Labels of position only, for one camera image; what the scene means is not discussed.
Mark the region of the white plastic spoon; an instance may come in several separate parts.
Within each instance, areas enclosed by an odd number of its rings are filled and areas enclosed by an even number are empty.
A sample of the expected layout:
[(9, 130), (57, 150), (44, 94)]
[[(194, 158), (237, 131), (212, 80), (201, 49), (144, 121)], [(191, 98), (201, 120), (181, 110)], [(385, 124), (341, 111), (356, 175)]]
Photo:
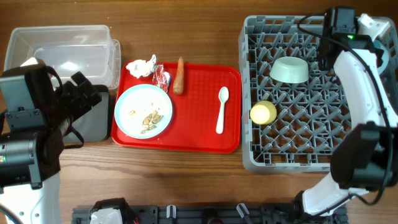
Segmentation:
[(226, 86), (223, 86), (218, 94), (218, 98), (220, 101), (220, 110), (218, 114), (218, 119), (216, 123), (216, 133), (217, 134), (222, 134), (224, 130), (224, 108), (225, 108), (225, 103), (229, 99), (229, 90)]

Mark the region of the orange carrot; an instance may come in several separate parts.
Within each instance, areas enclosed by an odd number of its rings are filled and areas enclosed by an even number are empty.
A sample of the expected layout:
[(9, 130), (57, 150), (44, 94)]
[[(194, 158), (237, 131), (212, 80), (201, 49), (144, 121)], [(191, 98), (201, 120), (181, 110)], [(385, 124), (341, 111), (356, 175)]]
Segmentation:
[(177, 63), (177, 72), (173, 83), (173, 92), (176, 95), (181, 95), (184, 90), (184, 61), (180, 57)]

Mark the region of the red candy wrapper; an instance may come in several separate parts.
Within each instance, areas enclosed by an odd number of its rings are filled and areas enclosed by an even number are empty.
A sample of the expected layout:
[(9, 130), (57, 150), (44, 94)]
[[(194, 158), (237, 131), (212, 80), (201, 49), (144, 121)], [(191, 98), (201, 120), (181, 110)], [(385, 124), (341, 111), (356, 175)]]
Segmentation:
[(153, 85), (167, 93), (169, 91), (170, 79), (170, 74), (165, 71), (163, 64), (155, 66), (155, 71), (152, 76)]

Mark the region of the food scraps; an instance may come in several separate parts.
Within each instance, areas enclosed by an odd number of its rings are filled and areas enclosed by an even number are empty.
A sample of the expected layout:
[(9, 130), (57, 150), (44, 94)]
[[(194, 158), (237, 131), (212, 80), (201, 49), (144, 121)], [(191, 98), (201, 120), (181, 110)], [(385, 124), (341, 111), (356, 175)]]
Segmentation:
[(127, 114), (127, 130), (134, 134), (145, 134), (156, 129), (164, 115), (157, 110), (131, 110)]

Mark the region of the light blue plate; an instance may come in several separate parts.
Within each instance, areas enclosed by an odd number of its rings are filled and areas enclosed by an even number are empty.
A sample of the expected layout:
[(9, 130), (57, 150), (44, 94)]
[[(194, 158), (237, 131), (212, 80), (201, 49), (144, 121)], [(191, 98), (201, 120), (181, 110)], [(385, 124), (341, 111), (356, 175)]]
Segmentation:
[[(127, 114), (131, 110), (157, 110), (164, 115), (164, 118), (156, 129), (145, 134), (134, 134), (127, 130)], [(117, 127), (126, 136), (134, 139), (149, 139), (159, 135), (171, 122), (172, 115), (173, 105), (168, 94), (159, 87), (150, 84), (136, 85), (124, 91), (118, 98), (114, 109), (114, 120)]]

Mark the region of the yellow cup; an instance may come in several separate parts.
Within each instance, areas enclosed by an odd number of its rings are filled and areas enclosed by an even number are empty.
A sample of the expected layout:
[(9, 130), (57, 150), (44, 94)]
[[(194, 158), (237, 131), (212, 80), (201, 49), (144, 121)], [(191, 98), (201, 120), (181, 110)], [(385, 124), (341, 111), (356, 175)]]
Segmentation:
[(260, 101), (250, 110), (250, 118), (256, 124), (270, 124), (277, 116), (277, 110), (270, 101)]

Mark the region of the white tissue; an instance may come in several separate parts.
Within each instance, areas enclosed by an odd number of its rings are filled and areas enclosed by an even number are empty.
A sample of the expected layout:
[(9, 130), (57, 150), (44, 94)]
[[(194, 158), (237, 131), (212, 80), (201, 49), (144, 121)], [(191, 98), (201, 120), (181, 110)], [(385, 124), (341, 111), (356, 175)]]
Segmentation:
[(129, 73), (136, 77), (148, 77), (155, 71), (155, 66), (157, 64), (157, 57), (155, 54), (152, 55), (151, 59), (146, 60), (135, 60), (126, 65), (126, 69)]

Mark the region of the green bowl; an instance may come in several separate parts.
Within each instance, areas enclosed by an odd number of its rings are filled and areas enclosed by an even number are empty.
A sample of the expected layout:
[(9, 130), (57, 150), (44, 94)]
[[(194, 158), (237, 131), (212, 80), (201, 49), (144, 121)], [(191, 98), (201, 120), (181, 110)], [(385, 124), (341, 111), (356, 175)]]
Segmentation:
[(309, 79), (308, 63), (297, 57), (278, 58), (270, 71), (274, 80), (283, 83), (303, 83)]

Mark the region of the light blue bowl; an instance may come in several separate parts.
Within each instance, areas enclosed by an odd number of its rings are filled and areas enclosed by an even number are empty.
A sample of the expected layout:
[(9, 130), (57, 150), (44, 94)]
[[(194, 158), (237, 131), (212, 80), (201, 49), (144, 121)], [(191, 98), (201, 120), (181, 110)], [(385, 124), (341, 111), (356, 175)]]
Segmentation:
[(373, 44), (377, 55), (377, 70), (379, 75), (381, 75), (388, 66), (389, 54), (386, 47), (379, 40), (375, 40)]

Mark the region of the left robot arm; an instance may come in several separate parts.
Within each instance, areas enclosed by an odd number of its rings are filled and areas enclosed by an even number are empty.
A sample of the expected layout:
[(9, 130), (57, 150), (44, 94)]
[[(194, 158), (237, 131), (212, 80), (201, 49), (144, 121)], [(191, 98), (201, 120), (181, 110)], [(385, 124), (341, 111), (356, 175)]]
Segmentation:
[(60, 223), (60, 154), (64, 137), (74, 133), (75, 120), (101, 102), (97, 89), (81, 72), (54, 87), (60, 79), (47, 65), (7, 70), (1, 77), (6, 109), (1, 124), (1, 212), (9, 223)]

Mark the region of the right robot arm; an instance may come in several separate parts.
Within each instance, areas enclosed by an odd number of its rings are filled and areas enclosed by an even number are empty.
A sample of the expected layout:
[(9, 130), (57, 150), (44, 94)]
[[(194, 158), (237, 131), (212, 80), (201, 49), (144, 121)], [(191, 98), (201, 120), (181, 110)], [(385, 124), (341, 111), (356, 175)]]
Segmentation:
[(294, 217), (302, 220), (329, 217), (370, 192), (376, 196), (366, 205), (375, 205), (397, 183), (397, 114), (379, 76), (388, 60), (374, 45), (389, 23), (366, 14), (356, 17), (352, 7), (344, 6), (327, 9), (323, 17), (318, 61), (341, 82), (351, 130), (334, 150), (330, 172), (296, 196)]

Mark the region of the grey dishwasher rack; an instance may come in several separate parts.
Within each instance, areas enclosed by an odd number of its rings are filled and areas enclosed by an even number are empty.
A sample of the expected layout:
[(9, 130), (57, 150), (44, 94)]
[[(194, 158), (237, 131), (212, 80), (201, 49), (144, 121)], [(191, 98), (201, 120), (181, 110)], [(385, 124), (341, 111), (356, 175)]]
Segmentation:
[[(243, 89), (243, 165), (252, 172), (326, 172), (333, 151), (351, 130), (341, 83), (318, 64), (323, 18), (248, 16), (239, 35)], [(274, 62), (298, 57), (309, 67), (299, 84), (271, 78)], [(270, 124), (256, 124), (251, 108), (270, 101), (277, 110)]]

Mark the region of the red serving tray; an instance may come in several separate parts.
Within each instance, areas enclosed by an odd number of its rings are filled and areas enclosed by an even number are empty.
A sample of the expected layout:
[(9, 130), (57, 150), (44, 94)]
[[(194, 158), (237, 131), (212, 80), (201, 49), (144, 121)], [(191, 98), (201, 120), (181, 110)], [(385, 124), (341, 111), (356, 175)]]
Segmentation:
[[(121, 71), (116, 102), (130, 87), (152, 84), (152, 77), (136, 78), (124, 67)], [(224, 108), (224, 130), (216, 133), (220, 110), (218, 94), (226, 86), (229, 99)], [(241, 134), (241, 75), (233, 67), (221, 65), (184, 65), (184, 90), (181, 95), (169, 85), (166, 93), (173, 105), (173, 115), (167, 128), (149, 139), (134, 139), (126, 136), (113, 116), (111, 137), (125, 147), (175, 149), (213, 153), (230, 153), (240, 141)]]

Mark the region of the black plastic tray bin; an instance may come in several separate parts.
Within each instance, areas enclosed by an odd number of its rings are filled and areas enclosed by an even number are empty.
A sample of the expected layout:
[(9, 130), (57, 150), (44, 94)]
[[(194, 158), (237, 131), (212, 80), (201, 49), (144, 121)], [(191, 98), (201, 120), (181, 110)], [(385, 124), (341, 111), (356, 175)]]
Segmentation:
[(109, 136), (109, 89), (105, 85), (95, 85), (95, 88), (102, 96), (101, 102), (72, 124), (85, 142), (103, 141)]

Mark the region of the clear plastic bin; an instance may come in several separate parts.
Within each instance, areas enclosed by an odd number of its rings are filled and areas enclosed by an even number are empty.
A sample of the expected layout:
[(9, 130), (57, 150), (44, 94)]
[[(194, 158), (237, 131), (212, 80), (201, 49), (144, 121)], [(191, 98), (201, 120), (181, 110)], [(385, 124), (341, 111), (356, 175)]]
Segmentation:
[(63, 82), (81, 72), (94, 85), (117, 89), (121, 73), (121, 46), (106, 25), (18, 27), (12, 31), (4, 69), (30, 58), (55, 69)]

